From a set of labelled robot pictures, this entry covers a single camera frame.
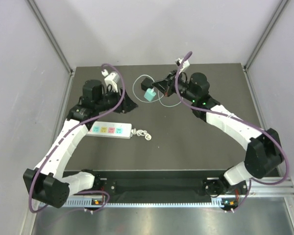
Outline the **teal charger plug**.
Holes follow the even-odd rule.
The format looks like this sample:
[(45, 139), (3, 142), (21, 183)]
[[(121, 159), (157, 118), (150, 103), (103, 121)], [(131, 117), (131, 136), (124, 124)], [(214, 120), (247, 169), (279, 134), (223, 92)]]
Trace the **teal charger plug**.
[(146, 91), (145, 91), (145, 94), (144, 94), (144, 98), (147, 102), (152, 102), (154, 100), (156, 96), (156, 92), (154, 90), (154, 88), (148, 88)]

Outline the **white power strip coloured sockets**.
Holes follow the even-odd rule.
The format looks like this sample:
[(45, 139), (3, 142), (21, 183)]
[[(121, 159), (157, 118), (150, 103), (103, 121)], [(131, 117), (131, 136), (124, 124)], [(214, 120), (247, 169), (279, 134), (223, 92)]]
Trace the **white power strip coloured sockets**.
[(132, 124), (95, 121), (86, 136), (130, 139)]

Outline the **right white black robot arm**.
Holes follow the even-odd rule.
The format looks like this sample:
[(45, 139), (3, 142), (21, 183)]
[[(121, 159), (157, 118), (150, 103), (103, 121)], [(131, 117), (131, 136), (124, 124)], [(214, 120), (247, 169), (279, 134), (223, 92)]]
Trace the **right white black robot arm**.
[(210, 84), (204, 74), (195, 72), (185, 80), (182, 79), (185, 73), (178, 77), (176, 74), (177, 71), (173, 70), (166, 78), (152, 82), (149, 87), (156, 88), (166, 97), (180, 94), (192, 103), (192, 112), (197, 118), (223, 131), (246, 151), (244, 161), (227, 169), (219, 177), (218, 194), (231, 193), (237, 184), (245, 180), (262, 179), (284, 161), (279, 135), (274, 129), (264, 131), (251, 127), (229, 112), (210, 96)]

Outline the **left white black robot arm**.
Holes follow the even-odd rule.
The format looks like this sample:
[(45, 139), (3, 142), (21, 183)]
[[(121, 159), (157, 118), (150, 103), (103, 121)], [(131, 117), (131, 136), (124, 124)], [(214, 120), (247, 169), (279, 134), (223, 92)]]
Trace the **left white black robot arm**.
[(80, 141), (91, 131), (93, 124), (104, 114), (126, 114), (138, 105), (124, 89), (104, 87), (99, 80), (87, 80), (82, 96), (65, 119), (62, 130), (50, 150), (34, 169), (26, 169), (23, 180), (29, 194), (28, 203), (35, 199), (55, 208), (62, 207), (68, 197), (87, 190), (96, 194), (101, 182), (91, 170), (64, 177), (66, 165)]

